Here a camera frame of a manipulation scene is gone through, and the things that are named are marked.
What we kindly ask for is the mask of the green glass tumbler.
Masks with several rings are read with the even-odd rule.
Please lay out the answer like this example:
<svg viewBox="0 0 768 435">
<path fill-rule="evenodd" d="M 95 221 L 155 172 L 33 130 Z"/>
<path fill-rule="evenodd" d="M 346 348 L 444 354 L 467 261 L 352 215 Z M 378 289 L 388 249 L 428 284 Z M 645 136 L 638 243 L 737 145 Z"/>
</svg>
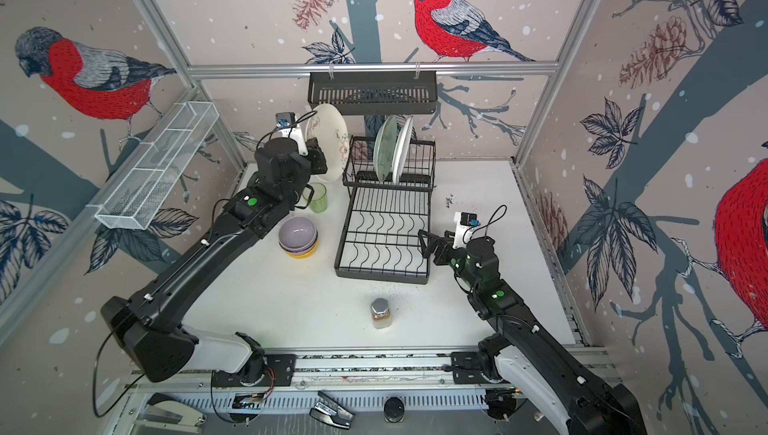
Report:
<svg viewBox="0 0 768 435">
<path fill-rule="evenodd" d="M 312 183 L 307 194 L 309 195 L 309 208 L 313 213 L 319 214 L 327 210 L 328 192 L 324 184 Z"/>
</svg>

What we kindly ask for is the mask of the lilac bowl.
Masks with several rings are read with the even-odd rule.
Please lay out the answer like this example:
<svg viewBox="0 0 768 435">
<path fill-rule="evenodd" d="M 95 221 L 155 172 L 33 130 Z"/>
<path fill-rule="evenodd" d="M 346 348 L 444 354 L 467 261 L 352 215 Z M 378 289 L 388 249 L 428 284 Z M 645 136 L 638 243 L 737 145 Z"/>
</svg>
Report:
<svg viewBox="0 0 768 435">
<path fill-rule="evenodd" d="M 287 219 L 278 232 L 278 242 L 282 249 L 301 251 L 317 242 L 318 231 L 313 221 L 306 217 Z"/>
</svg>

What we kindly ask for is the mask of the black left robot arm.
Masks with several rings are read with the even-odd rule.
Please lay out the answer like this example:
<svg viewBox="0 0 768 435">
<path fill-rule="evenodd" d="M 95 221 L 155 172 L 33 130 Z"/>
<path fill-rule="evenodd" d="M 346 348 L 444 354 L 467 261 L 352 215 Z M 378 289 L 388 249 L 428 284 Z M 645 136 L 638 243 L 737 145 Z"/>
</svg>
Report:
<svg viewBox="0 0 768 435">
<path fill-rule="evenodd" d="M 233 374 L 244 385 L 262 378 L 265 352 L 252 337 L 194 330 L 183 319 L 230 264 L 298 208 L 311 177 L 326 173 L 319 142 L 311 138 L 306 147 L 301 154 L 291 138 L 268 141 L 255 153 L 256 173 L 196 245 L 130 298 L 114 296 L 102 306 L 117 344 L 149 381 L 185 370 Z"/>
</svg>

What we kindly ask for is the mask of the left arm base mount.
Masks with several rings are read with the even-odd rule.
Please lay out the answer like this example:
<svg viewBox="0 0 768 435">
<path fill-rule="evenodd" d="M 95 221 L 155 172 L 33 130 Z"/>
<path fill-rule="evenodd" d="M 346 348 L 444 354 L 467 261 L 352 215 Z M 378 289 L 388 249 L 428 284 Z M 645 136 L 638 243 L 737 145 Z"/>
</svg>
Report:
<svg viewBox="0 0 768 435">
<path fill-rule="evenodd" d="M 295 354 L 253 356 L 236 373 L 214 371 L 213 388 L 288 387 L 297 361 Z"/>
</svg>

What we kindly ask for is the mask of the yellow bowl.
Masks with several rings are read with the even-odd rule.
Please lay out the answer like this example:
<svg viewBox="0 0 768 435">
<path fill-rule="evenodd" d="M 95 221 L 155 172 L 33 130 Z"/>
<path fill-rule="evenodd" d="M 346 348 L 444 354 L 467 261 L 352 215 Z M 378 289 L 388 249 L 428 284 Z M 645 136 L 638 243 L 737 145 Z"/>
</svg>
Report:
<svg viewBox="0 0 768 435">
<path fill-rule="evenodd" d="M 287 249 L 283 249 L 283 251 L 284 251 L 285 254 L 287 254 L 288 256 L 290 256 L 292 258 L 303 259 L 303 258 L 307 258 L 307 257 L 311 256 L 317 250 L 317 248 L 318 248 L 318 243 L 315 242 L 311 247 L 308 247 L 305 250 L 290 251 L 290 250 L 287 250 Z"/>
</svg>

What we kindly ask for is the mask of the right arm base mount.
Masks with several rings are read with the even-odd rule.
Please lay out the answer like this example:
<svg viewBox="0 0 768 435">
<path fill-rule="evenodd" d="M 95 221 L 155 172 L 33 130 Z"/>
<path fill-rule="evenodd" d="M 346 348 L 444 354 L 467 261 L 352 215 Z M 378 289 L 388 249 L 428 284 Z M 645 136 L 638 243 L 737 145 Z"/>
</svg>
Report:
<svg viewBox="0 0 768 435">
<path fill-rule="evenodd" d="M 452 352 L 447 371 L 456 385 L 506 383 L 499 375 L 494 359 L 484 351 Z"/>
</svg>

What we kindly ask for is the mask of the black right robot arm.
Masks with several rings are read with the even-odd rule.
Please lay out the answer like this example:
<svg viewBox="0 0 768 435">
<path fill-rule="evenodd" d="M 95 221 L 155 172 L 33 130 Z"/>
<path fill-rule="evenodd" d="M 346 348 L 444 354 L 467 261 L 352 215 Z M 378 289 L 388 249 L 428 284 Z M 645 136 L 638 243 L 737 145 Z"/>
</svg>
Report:
<svg viewBox="0 0 768 435">
<path fill-rule="evenodd" d="M 560 434 L 645 434 L 631 391 L 609 385 L 579 362 L 501 277 L 495 241 L 485 236 L 455 248 L 452 235 L 421 230 L 420 251 L 465 282 L 471 307 L 495 331 L 478 344 L 484 377 L 521 390 Z"/>
</svg>

